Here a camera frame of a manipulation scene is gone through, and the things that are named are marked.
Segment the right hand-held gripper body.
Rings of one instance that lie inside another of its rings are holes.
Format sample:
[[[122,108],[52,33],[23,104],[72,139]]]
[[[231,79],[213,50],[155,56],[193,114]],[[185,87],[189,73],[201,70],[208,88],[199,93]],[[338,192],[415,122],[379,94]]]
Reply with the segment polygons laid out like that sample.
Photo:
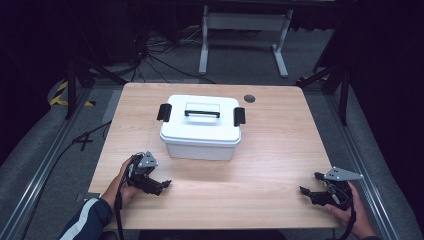
[[[352,205],[352,192],[348,182],[361,180],[363,175],[333,166],[325,174],[325,181],[321,181],[323,192],[312,192],[309,197],[315,205],[324,206],[330,204],[341,210],[347,210]]]

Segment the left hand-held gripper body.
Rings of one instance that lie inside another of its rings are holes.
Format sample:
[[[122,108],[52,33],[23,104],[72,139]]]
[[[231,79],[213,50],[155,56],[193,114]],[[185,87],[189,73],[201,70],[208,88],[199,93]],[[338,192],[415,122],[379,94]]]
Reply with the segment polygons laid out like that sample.
[[[127,184],[147,194],[154,194],[157,187],[162,187],[162,182],[158,182],[150,177],[150,173],[157,166],[158,162],[150,151],[132,155],[128,165],[128,173],[126,174]]]

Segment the person's left hand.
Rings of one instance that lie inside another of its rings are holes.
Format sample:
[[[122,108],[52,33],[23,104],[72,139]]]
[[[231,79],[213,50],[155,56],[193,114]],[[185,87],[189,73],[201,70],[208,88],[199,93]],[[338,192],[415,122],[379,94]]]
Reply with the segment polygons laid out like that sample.
[[[122,177],[125,175],[130,159],[127,159],[121,166],[119,173],[114,177],[106,191],[101,195],[101,199],[106,201],[111,208],[114,207],[116,194],[121,193],[122,205],[126,205],[137,193],[137,189],[129,186],[127,183],[121,183]]]

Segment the person's right hand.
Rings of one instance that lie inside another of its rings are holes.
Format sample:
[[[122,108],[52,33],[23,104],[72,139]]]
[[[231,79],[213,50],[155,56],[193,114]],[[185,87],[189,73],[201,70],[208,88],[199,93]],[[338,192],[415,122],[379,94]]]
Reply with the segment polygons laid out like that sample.
[[[351,188],[354,210],[356,212],[356,221],[352,227],[351,233],[358,240],[368,240],[370,237],[377,237],[378,234],[373,229],[369,221],[368,214],[359,196],[357,188],[351,182],[349,182],[349,187]],[[343,226],[348,226],[349,219],[351,217],[351,212],[349,210],[343,211],[330,204],[326,204],[325,208],[330,214],[335,216]]]

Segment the white plastic storage box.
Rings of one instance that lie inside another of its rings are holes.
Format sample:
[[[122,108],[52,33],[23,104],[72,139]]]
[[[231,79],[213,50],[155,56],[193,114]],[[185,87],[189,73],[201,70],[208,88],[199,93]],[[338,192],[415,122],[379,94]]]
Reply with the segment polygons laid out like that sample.
[[[168,153],[173,158],[200,159],[200,160],[231,160],[236,141],[172,141],[164,140]]]

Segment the black box latch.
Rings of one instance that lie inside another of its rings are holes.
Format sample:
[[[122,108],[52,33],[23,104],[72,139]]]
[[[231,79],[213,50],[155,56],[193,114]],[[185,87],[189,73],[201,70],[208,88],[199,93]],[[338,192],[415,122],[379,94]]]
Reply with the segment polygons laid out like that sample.
[[[233,109],[233,124],[239,127],[246,123],[245,109],[243,107],[235,107]]]
[[[157,120],[168,122],[170,120],[170,115],[172,111],[172,105],[169,103],[161,104],[157,114]]]

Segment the white storage box lid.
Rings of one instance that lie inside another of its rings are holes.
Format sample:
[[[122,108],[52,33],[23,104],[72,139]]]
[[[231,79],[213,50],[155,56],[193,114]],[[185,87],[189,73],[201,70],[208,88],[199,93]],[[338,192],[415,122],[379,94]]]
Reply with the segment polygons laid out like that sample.
[[[175,94],[166,103],[172,105],[172,111],[170,120],[162,121],[160,137],[163,141],[241,141],[241,125],[233,124],[233,109],[241,107],[237,99]],[[185,110],[219,111],[221,116],[185,116]]]

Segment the black tripod stand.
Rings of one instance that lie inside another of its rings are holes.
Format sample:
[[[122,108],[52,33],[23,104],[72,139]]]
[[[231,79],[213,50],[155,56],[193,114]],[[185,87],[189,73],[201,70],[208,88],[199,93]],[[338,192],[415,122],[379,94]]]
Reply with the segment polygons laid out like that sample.
[[[94,69],[100,74],[109,78],[113,82],[119,85],[125,85],[126,81],[118,75],[107,70],[103,66],[88,60],[82,56],[76,55],[71,58],[67,65],[67,76],[68,82],[68,106],[66,119],[70,119],[77,109],[77,85],[79,81],[83,88],[91,88],[94,86],[94,79],[90,73],[90,69]]]
[[[349,94],[350,74],[347,66],[331,66],[325,68],[312,76],[299,78],[295,85],[304,88],[318,80],[325,79],[320,91],[324,95],[333,95],[337,89],[340,89],[340,98],[338,105],[338,116],[341,123],[347,125],[347,103]]]

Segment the yellow black floor tape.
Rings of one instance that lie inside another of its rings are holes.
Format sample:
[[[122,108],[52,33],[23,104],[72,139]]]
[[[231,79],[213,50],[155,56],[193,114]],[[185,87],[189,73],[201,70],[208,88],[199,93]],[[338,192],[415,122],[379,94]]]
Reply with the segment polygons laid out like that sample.
[[[62,83],[58,86],[54,96],[50,100],[51,106],[53,106],[53,105],[67,106],[68,105],[67,100],[61,99],[61,96],[62,96],[62,94],[64,93],[64,91],[66,90],[67,87],[68,87],[68,81],[63,80]]]

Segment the aluminium floor rail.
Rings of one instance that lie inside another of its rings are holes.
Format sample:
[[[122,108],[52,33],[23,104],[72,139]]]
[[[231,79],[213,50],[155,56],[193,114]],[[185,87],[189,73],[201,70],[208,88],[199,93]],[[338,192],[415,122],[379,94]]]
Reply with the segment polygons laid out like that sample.
[[[64,120],[61,124],[52,145],[49,147],[34,176],[29,181],[4,229],[0,232],[0,240],[14,240],[19,238],[20,234],[29,226],[48,176],[53,171],[59,159],[59,151],[91,92],[91,88],[83,88],[80,91],[80,95],[76,98],[74,112],[68,120]]]
[[[340,131],[345,144],[347,145],[354,171],[363,175],[363,178],[359,181],[359,184],[364,191],[365,199],[367,200],[372,210],[376,222],[382,231],[383,238],[385,240],[400,240],[399,235],[396,232],[394,225],[386,211],[377,186],[372,181],[371,175],[366,169],[350,130],[340,120],[336,100],[331,96],[325,96],[325,100],[330,109],[331,115],[336,122],[336,126]]]

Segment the white metal table frame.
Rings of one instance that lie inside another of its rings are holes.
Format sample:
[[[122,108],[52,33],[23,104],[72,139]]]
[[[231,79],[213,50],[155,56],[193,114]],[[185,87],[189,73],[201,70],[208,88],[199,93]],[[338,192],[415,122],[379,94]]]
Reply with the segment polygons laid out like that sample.
[[[288,77],[288,70],[282,54],[282,48],[292,20],[293,11],[284,14],[248,14],[248,13],[216,13],[209,7],[203,7],[202,16],[202,47],[198,72],[207,73],[208,65],[208,31],[209,30],[252,30],[279,32],[279,40],[272,45],[274,59],[282,78]]]

